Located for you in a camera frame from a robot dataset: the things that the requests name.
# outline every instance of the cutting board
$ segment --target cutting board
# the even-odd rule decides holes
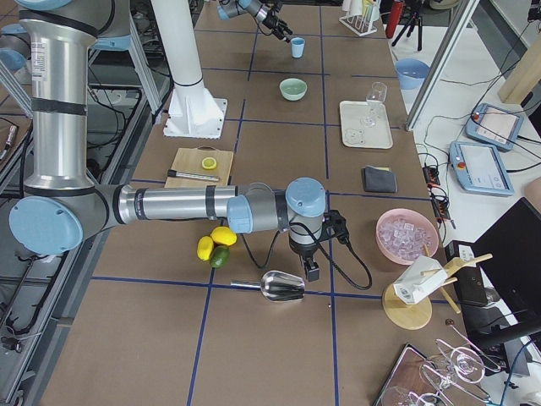
[[[211,156],[216,159],[218,166],[215,169],[203,169],[201,162]],[[201,188],[208,184],[226,186],[229,181],[229,173],[233,162],[231,151],[220,151],[212,148],[178,148],[177,155],[172,162],[171,169],[177,172],[197,173],[200,175],[212,175],[220,178],[219,182],[207,180],[167,178],[166,188]]]

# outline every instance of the white tray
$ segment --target white tray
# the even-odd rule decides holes
[[[363,117],[369,114],[370,107],[366,101],[341,101],[340,121],[342,124],[342,143],[352,148],[379,148],[387,150],[392,147],[391,129],[385,105],[381,106],[374,127],[362,123]]]

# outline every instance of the metal scoop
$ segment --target metal scoop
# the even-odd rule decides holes
[[[268,271],[261,282],[231,281],[231,286],[239,288],[259,288],[268,300],[287,302],[304,297],[304,280],[301,277],[280,271]]]

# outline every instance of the tripod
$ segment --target tripod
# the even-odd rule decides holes
[[[423,4],[424,0],[413,0],[413,4],[410,7],[411,12],[409,21],[404,25],[398,36],[391,43],[392,47],[399,42],[406,30],[406,37],[409,38],[412,35],[413,30],[415,29],[415,25],[418,25],[417,50],[421,51],[423,49]]]

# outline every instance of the black screen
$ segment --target black screen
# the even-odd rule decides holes
[[[473,252],[494,256],[481,267],[512,312],[527,310],[516,315],[519,322],[541,316],[541,213],[526,198],[475,242]]]

